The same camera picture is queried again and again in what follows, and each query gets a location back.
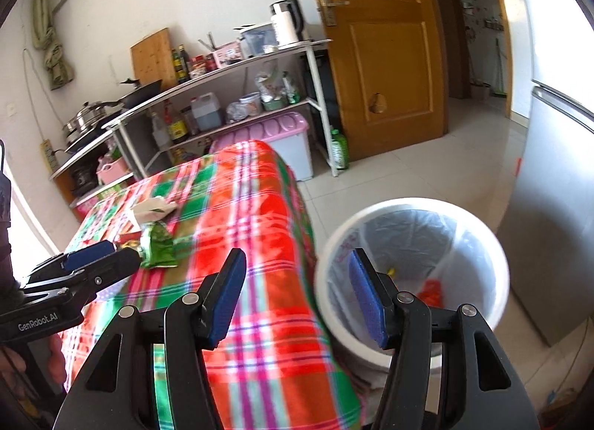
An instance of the wooden cutting board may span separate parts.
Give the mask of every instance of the wooden cutting board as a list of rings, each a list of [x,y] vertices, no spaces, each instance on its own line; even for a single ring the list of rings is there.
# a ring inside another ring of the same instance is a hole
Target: wooden cutting board
[[[161,90],[177,87],[177,77],[171,58],[169,28],[148,36],[130,48],[134,76],[143,85],[163,80]]]

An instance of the trash can rim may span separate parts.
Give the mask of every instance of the trash can rim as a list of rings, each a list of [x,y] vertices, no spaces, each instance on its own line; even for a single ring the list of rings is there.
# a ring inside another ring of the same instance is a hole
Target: trash can rim
[[[485,247],[487,247],[488,254],[492,260],[492,266],[495,268],[495,302],[493,311],[485,318],[491,328],[495,328],[499,323],[501,316],[503,316],[510,286],[507,259],[497,237],[495,237],[495,234],[491,229],[489,229],[489,227],[478,217],[457,205],[436,199],[414,197],[392,199],[366,207],[355,215],[349,217],[349,219],[347,219],[330,236],[322,251],[322,255],[318,258],[316,274],[314,277],[314,296],[320,314],[322,315],[322,319],[324,320],[324,324],[334,337],[338,339],[339,343],[362,360],[386,369],[390,368],[391,356],[375,351],[361,343],[342,325],[336,316],[336,313],[330,304],[327,273],[331,266],[334,248],[345,238],[345,235],[351,230],[355,223],[361,224],[371,216],[394,212],[395,207],[398,207],[399,210],[426,210],[450,216],[465,223],[467,229],[470,229],[474,234],[477,234],[477,237],[479,237],[480,240],[484,241]],[[441,355],[431,358],[431,369],[436,369],[440,366]]]

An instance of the plaid tablecloth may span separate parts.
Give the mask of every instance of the plaid tablecloth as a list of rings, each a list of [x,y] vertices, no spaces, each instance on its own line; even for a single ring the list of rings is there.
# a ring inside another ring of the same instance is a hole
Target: plaid tablecloth
[[[138,182],[98,203],[68,250],[129,231],[126,209],[157,195],[180,207],[168,223],[179,267],[139,270],[117,296],[86,307],[85,321],[63,334],[66,386],[120,307],[165,307],[240,247],[248,271],[228,336],[204,352],[225,428],[357,428],[359,400],[314,311],[310,220],[280,157],[264,143],[244,142]],[[161,430],[172,429],[162,346],[154,361]]]

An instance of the storage box with pink lid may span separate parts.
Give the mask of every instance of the storage box with pink lid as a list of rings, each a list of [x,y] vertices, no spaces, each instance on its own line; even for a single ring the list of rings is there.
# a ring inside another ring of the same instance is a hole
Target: storage box with pink lid
[[[308,180],[314,176],[310,144],[307,140],[308,128],[303,115],[292,111],[225,133],[215,139],[210,153],[218,152],[234,143],[262,140],[268,143],[293,170],[295,179]]]

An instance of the pink lid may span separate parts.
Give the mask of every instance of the pink lid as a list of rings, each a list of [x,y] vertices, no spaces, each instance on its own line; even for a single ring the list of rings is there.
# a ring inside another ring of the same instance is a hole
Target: pink lid
[[[215,139],[210,153],[218,152],[234,143],[247,140],[262,140],[270,143],[275,140],[290,137],[307,131],[309,126],[301,113],[291,111],[286,114],[268,118],[264,121],[257,121],[247,126],[225,133]]]

